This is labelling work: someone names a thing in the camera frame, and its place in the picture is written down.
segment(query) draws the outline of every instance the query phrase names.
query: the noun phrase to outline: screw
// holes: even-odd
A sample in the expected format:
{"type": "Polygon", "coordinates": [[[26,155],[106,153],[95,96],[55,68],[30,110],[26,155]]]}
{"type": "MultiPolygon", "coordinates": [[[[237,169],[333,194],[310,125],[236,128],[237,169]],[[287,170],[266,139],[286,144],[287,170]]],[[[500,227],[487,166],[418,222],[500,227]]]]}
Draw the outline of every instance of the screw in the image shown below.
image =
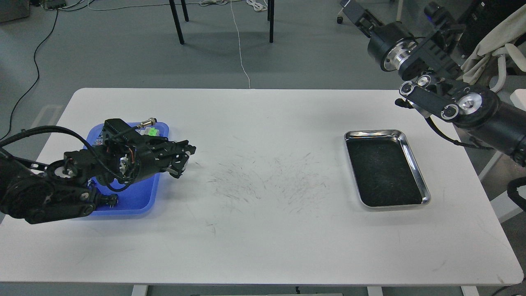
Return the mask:
{"type": "Polygon", "coordinates": [[[89,197],[89,193],[84,192],[83,194],[80,195],[80,200],[85,201],[88,199],[88,197],[89,197]]]}
{"type": "Polygon", "coordinates": [[[428,83],[429,83],[429,78],[427,76],[422,76],[417,81],[417,84],[420,86],[425,86],[428,83]]]}

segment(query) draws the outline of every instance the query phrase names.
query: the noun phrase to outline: black cable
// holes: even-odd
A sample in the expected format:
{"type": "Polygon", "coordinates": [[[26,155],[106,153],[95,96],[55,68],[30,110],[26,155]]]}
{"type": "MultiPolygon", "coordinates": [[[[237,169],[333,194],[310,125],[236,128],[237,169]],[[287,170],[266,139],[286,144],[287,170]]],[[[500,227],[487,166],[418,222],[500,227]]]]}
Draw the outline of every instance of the black cable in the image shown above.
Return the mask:
{"type": "Polygon", "coordinates": [[[502,288],[496,290],[491,296],[496,296],[498,293],[500,293],[500,292],[506,290],[506,289],[509,288],[509,287],[513,287],[513,286],[512,286],[512,285],[509,285],[509,286],[506,286],[506,287],[502,287],[502,288]]]}
{"type": "Polygon", "coordinates": [[[86,149],[93,155],[95,160],[102,166],[104,170],[106,170],[108,173],[110,173],[114,178],[121,180],[121,181],[129,181],[129,178],[123,178],[122,176],[119,176],[115,172],[113,172],[102,160],[100,159],[99,155],[95,152],[91,144],[89,144],[83,137],[81,137],[79,134],[75,133],[74,131],[67,129],[65,127],[61,126],[54,126],[54,125],[44,125],[35,127],[33,129],[24,130],[21,133],[18,133],[16,135],[13,135],[3,141],[0,141],[0,148],[9,145],[11,143],[14,143],[16,141],[19,141],[21,139],[33,136],[33,135],[39,135],[39,134],[45,134],[45,133],[62,133],[71,135],[77,139],[79,139],[85,146],[86,149]]]}
{"type": "Polygon", "coordinates": [[[473,148],[473,149],[482,149],[482,150],[492,150],[493,148],[491,147],[486,147],[486,146],[477,146],[477,145],[473,145],[473,144],[468,144],[468,143],[462,143],[460,141],[457,141],[457,140],[453,140],[452,138],[446,136],[444,133],[442,133],[441,130],[438,129],[438,127],[435,125],[435,123],[433,122],[433,120],[431,119],[431,117],[428,117],[426,118],[426,122],[428,123],[429,127],[436,133],[438,134],[439,136],[441,136],[443,139],[457,145],[457,146],[462,146],[462,147],[466,147],[466,148],[473,148]]]}
{"type": "Polygon", "coordinates": [[[51,33],[53,33],[53,31],[55,30],[55,25],[57,24],[57,19],[58,19],[58,10],[57,10],[57,14],[55,16],[55,21],[53,23],[53,28],[51,28],[51,32],[49,34],[47,34],[46,38],[44,38],[44,40],[42,40],[42,42],[40,42],[40,44],[36,47],[35,49],[35,52],[33,53],[33,62],[35,63],[35,66],[36,66],[36,80],[35,82],[33,83],[33,85],[31,85],[31,87],[18,99],[18,101],[16,101],[16,104],[15,106],[13,107],[13,110],[11,110],[11,115],[9,117],[9,129],[7,130],[7,133],[0,138],[0,141],[5,139],[9,133],[11,132],[11,129],[13,127],[13,114],[15,114],[15,109],[16,107],[18,106],[18,104],[20,103],[20,101],[22,100],[22,98],[30,91],[33,89],[33,87],[35,86],[35,84],[38,82],[38,80],[40,79],[40,70],[38,69],[38,64],[36,63],[36,52],[38,51],[38,49],[40,48],[40,46],[51,36],[51,33]]]}

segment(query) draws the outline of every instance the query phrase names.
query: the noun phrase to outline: power cord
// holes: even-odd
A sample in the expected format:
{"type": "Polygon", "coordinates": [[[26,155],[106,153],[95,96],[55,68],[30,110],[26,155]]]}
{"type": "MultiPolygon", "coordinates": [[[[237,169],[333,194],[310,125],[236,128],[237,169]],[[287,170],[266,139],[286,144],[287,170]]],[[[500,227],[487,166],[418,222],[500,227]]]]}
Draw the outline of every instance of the power cord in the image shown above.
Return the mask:
{"type": "Polygon", "coordinates": [[[226,5],[229,2],[241,2],[242,0],[201,0],[199,6],[205,7],[208,5],[226,5]]]}
{"type": "Polygon", "coordinates": [[[88,4],[86,6],[89,9],[91,9],[92,11],[115,11],[117,9],[131,8],[131,7],[147,7],[147,6],[164,6],[164,5],[169,5],[169,3],[163,3],[163,4],[131,5],[131,6],[124,6],[124,7],[117,7],[117,8],[96,9],[96,8],[91,8],[89,6],[91,2],[88,2],[88,4]]]}
{"type": "Polygon", "coordinates": [[[20,101],[24,98],[24,96],[26,96],[26,94],[33,89],[33,87],[35,86],[35,84],[38,82],[38,80],[40,79],[40,69],[38,68],[38,64],[36,63],[36,52],[38,51],[38,49],[40,48],[40,46],[51,36],[51,34],[53,33],[53,31],[55,30],[55,26],[57,24],[57,19],[58,19],[58,9],[57,9],[57,14],[55,15],[55,21],[53,22],[53,27],[51,28],[51,31],[49,34],[47,34],[46,38],[44,38],[44,40],[42,40],[39,45],[36,47],[35,49],[35,52],[33,53],[33,62],[35,63],[35,67],[36,67],[36,80],[35,82],[33,82],[33,84],[31,85],[31,87],[18,99],[18,101],[16,101],[16,104],[15,106],[13,107],[13,109],[11,110],[11,115],[9,116],[9,129],[7,130],[7,133],[0,138],[0,141],[5,139],[9,133],[11,132],[11,129],[13,128],[13,114],[15,114],[15,110],[16,110],[16,107],[18,106],[18,104],[20,103],[20,101]]]}
{"type": "Polygon", "coordinates": [[[247,4],[254,7],[254,11],[256,12],[266,11],[268,9],[268,7],[266,6],[267,4],[266,2],[265,2],[265,5],[263,5],[254,0],[247,0],[247,4]]]}
{"type": "Polygon", "coordinates": [[[241,68],[243,69],[244,74],[247,76],[248,89],[250,89],[250,77],[248,77],[247,71],[245,71],[245,67],[243,67],[243,58],[241,57],[241,37],[239,37],[239,28],[237,27],[236,16],[234,15],[234,9],[232,8],[232,1],[230,1],[230,10],[232,11],[232,18],[234,19],[234,25],[236,25],[237,41],[239,43],[239,61],[241,63],[241,68]]]}

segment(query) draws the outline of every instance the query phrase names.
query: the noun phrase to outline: green component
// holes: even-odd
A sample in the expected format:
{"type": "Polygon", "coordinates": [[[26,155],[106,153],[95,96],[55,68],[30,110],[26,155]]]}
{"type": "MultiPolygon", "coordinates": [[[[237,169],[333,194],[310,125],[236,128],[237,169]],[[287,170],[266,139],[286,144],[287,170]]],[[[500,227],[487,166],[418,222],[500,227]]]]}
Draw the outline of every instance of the green component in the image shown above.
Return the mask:
{"type": "Polygon", "coordinates": [[[150,131],[148,132],[148,135],[149,136],[156,136],[156,135],[158,135],[158,133],[159,133],[158,129],[155,129],[155,128],[151,127],[150,131]]]}

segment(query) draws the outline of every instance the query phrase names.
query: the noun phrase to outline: white cable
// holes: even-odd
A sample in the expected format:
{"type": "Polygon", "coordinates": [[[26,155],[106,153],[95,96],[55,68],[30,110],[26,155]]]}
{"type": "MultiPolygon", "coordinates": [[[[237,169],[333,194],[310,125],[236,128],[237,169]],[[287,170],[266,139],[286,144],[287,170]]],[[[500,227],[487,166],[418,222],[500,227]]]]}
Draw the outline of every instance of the white cable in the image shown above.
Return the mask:
{"type": "Polygon", "coordinates": [[[267,6],[267,3],[265,2],[265,5],[261,4],[261,3],[258,3],[256,2],[255,0],[247,0],[247,4],[254,7],[254,11],[256,12],[260,12],[260,11],[265,11],[268,9],[267,6]]]}
{"type": "Polygon", "coordinates": [[[234,25],[236,25],[236,30],[237,30],[237,40],[239,42],[239,61],[241,62],[241,68],[243,69],[243,72],[247,76],[248,89],[250,89],[250,77],[248,77],[247,71],[245,71],[245,67],[243,67],[243,58],[241,57],[241,37],[239,37],[239,29],[236,24],[236,17],[234,15],[234,9],[232,8],[232,1],[230,1],[230,10],[232,11],[232,18],[234,19],[234,25]]]}
{"type": "Polygon", "coordinates": [[[96,8],[91,8],[90,7],[90,2],[91,1],[88,1],[88,5],[87,7],[89,9],[91,9],[92,11],[114,11],[114,10],[117,10],[117,9],[123,9],[123,8],[131,8],[131,7],[148,7],[148,6],[164,6],[164,5],[170,5],[169,3],[163,3],[163,4],[148,4],[148,5],[131,5],[131,6],[124,6],[124,7],[116,7],[116,8],[108,8],[108,9],[96,9],[96,8]]]}
{"type": "Polygon", "coordinates": [[[199,1],[199,6],[208,6],[208,5],[225,5],[229,2],[240,2],[241,0],[201,0],[199,1]]]}

